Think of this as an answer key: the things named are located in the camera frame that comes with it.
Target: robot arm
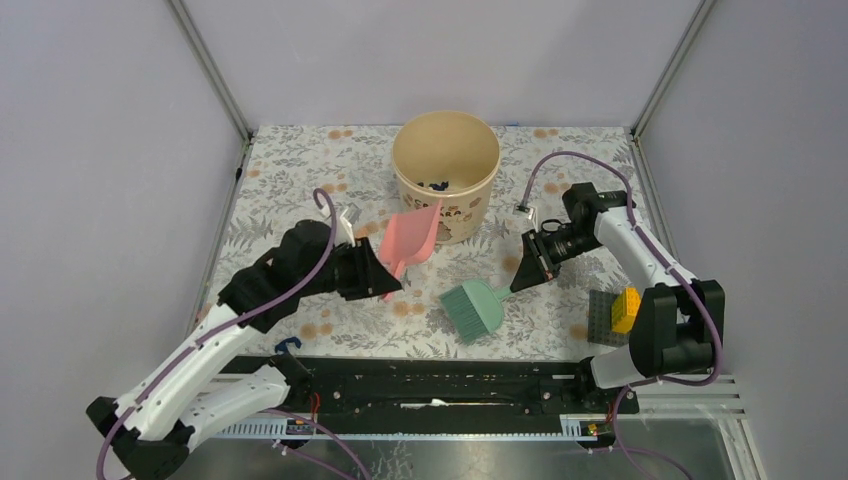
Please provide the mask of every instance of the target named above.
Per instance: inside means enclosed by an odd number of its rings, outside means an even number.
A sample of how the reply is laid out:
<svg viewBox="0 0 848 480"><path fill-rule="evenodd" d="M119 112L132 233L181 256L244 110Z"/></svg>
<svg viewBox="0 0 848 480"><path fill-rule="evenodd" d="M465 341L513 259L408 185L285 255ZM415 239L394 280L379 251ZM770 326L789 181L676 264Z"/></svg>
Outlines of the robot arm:
<svg viewBox="0 0 848 480"><path fill-rule="evenodd" d="M522 235L524 258L512 291L550 281L559 274L562 262L605 246L642 294L629 344L581 362L586 390L621 387L658 375L711 367L715 345L705 319L670 270L680 274L679 278L687 281L704 303L719 336L724 324L721 286L713 280L698 280L680 266L633 210L636 225L654 247L649 248L630 221L625 192L598 193L591 183L580 183L563 194L563 204L570 223L561 224L555 231L531 230ZM671 267L663 267L658 255ZM685 323L677 322L678 312L689 317Z"/></svg>
<svg viewBox="0 0 848 480"><path fill-rule="evenodd" d="M339 223L344 227L344 218ZM89 405L86 413L104 436L121 412L135 409L110 444L137 480L169 477L191 451L218 431L299 396L303 372L273 362L209 395L198 393L246 344L295 313L301 297L338 292L346 300L357 300L401 289L377 260L367 238L337 237L327 262L296 294L232 324L302 282L327 248L330 230L322 222L298 222L279 247L233 276L221 290L218 304L153 373L117 399L99 397ZM157 382L145 397L145 390Z"/></svg>

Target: gray wall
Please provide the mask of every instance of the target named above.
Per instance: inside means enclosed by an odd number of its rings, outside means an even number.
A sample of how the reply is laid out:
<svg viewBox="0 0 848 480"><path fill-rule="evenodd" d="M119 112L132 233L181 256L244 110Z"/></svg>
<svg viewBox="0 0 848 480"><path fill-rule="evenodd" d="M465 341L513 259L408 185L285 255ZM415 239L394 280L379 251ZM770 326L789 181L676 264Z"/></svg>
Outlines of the gray wall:
<svg viewBox="0 0 848 480"><path fill-rule="evenodd" d="M772 479L843 478L848 3L720 2L645 137Z"/></svg>
<svg viewBox="0 0 848 480"><path fill-rule="evenodd" d="M0 2L3 478L94 478L85 407L183 338L238 149L165 2Z"/></svg>
<svg viewBox="0 0 848 480"><path fill-rule="evenodd" d="M698 0L187 0L245 116L629 125Z"/></svg>

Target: dark object inside bucket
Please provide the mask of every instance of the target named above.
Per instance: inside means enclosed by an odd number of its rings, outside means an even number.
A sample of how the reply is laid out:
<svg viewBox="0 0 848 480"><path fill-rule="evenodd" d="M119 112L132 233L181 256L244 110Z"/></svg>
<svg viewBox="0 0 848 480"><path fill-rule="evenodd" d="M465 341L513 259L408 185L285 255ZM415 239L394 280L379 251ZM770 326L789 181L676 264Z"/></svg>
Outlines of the dark object inside bucket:
<svg viewBox="0 0 848 480"><path fill-rule="evenodd" d="M424 182L418 182L418 186L423 187ZM444 192L445 190L448 189L448 182L442 182L440 184L439 183L431 183L430 188L433 189L433 190L436 190L437 192Z"/></svg>

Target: mint green brush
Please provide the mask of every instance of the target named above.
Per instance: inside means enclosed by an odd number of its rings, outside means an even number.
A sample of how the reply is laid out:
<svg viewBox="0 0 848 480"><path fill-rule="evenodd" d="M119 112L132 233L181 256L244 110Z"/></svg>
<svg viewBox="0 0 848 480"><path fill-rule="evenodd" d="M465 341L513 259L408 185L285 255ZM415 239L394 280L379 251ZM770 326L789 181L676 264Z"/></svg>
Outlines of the mint green brush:
<svg viewBox="0 0 848 480"><path fill-rule="evenodd" d="M467 280L439 295L439 301L462 342L468 344L500 328L504 317L501 300L510 295L508 286L495 290L483 280Z"/></svg>

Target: red wire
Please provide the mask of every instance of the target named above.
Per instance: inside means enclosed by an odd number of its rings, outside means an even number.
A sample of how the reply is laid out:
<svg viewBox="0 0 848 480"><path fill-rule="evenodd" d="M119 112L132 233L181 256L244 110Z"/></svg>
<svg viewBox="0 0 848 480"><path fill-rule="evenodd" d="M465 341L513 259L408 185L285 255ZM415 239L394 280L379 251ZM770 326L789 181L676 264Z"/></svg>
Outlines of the red wire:
<svg viewBox="0 0 848 480"><path fill-rule="evenodd" d="M313 392L312 395L315 397L315 401L313 402L312 397L309 397L309 404L312 406L312 421L315 421L315 415L318 413L318 409L321 408L321 395L318 395L318 392Z"/></svg>

